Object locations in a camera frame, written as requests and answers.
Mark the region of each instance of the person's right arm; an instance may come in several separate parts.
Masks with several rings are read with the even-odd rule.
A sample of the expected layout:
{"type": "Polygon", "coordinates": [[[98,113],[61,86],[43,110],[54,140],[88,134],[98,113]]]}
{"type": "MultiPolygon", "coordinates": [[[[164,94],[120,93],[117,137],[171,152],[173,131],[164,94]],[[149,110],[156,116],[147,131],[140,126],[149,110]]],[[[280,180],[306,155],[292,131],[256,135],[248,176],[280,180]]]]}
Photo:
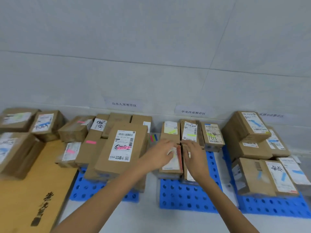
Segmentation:
{"type": "Polygon", "coordinates": [[[206,153],[198,143],[182,141],[183,155],[191,176],[204,189],[230,233],[259,233],[210,177],[206,153]]]}

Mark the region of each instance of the perforated blue mat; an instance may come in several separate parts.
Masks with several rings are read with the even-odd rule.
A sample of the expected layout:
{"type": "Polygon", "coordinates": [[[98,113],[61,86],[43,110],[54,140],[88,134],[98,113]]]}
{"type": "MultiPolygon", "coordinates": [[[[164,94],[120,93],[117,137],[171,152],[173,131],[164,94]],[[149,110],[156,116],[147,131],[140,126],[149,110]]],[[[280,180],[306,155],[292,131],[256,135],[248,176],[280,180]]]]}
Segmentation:
{"type": "Polygon", "coordinates": [[[226,161],[229,170],[231,184],[234,187],[237,200],[239,202],[242,213],[265,214],[274,216],[289,216],[299,218],[311,218],[311,213],[303,199],[302,195],[298,197],[268,197],[268,198],[253,198],[241,196],[237,194],[237,188],[233,179],[231,160],[227,147],[222,148],[224,160],[226,161]]]}
{"type": "MultiPolygon", "coordinates": [[[[222,190],[213,152],[206,152],[210,176],[222,190]]],[[[179,180],[162,179],[160,208],[217,213],[215,206],[200,186],[182,184],[179,180]]]]}
{"type": "MultiPolygon", "coordinates": [[[[82,168],[82,172],[79,172],[74,187],[71,191],[70,200],[74,201],[86,201],[96,194],[100,189],[104,188],[106,183],[100,181],[88,181],[84,179],[85,168],[82,168]]],[[[122,201],[139,202],[139,193],[130,191],[122,201]]]]}

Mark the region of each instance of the hand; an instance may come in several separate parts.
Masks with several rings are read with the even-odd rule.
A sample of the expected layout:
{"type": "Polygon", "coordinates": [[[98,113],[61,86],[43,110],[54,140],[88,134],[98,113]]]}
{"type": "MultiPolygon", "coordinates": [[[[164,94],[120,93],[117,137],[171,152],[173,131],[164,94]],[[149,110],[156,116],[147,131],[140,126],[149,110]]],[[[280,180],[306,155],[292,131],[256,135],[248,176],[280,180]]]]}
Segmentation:
{"type": "Polygon", "coordinates": [[[173,152],[167,153],[173,147],[177,147],[177,145],[166,139],[160,140],[156,145],[151,147],[144,156],[139,159],[143,167],[146,168],[146,172],[151,172],[168,164],[173,158],[173,152]]]}
{"type": "Polygon", "coordinates": [[[183,144],[185,163],[191,176],[196,181],[201,177],[210,177],[205,150],[198,143],[191,140],[183,140],[181,143],[183,144]]]}

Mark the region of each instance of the blue plastic mat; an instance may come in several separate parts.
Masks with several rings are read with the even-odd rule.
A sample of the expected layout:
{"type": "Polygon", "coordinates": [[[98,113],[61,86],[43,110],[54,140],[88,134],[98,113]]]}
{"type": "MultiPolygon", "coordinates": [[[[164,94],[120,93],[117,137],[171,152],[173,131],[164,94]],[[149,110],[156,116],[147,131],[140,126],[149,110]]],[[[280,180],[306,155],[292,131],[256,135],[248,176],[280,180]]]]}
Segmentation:
{"type": "MultiPolygon", "coordinates": [[[[106,183],[100,181],[88,181],[84,179],[85,168],[79,172],[76,182],[72,188],[69,199],[74,201],[86,201],[104,188],[106,183]]],[[[139,202],[139,192],[130,191],[122,201],[139,202]]]]}
{"type": "Polygon", "coordinates": [[[234,187],[237,200],[239,202],[240,210],[242,213],[252,214],[265,214],[273,216],[289,216],[299,218],[311,218],[311,213],[303,197],[267,197],[267,198],[254,198],[241,196],[237,194],[237,188],[233,179],[231,160],[227,147],[222,148],[224,160],[229,171],[231,184],[234,187]]]}
{"type": "MultiPolygon", "coordinates": [[[[213,152],[206,152],[210,176],[222,190],[213,152]]],[[[162,179],[160,208],[217,213],[215,206],[200,186],[182,184],[179,180],[162,179]]]]}

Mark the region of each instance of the person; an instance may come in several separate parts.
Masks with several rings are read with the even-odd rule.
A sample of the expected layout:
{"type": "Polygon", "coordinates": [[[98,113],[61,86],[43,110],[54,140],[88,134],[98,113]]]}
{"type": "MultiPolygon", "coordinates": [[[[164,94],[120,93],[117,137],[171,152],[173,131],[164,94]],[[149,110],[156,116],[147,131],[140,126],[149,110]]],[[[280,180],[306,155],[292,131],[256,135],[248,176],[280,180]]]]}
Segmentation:
{"type": "MultiPolygon", "coordinates": [[[[207,193],[230,233],[258,233],[257,229],[210,177],[204,150],[196,142],[190,140],[182,141],[182,143],[185,163],[191,176],[207,193]]],[[[148,172],[168,164],[173,158],[173,152],[169,153],[169,151],[174,146],[176,145],[171,141],[160,140],[134,165],[64,219],[51,233],[98,233],[122,198],[138,180],[148,172]]]]}

